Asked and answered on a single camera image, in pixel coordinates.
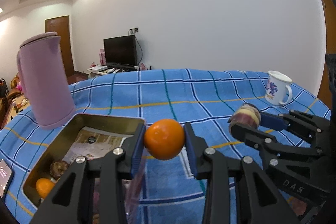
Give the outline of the person right hand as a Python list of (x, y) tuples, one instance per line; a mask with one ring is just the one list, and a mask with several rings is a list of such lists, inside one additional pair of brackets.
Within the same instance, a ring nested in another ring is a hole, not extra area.
[(299, 219), (302, 219), (304, 216), (307, 215), (309, 211), (313, 208), (311, 205), (299, 200), (297, 198), (293, 198), (291, 201), (291, 208), (295, 212), (296, 216)]

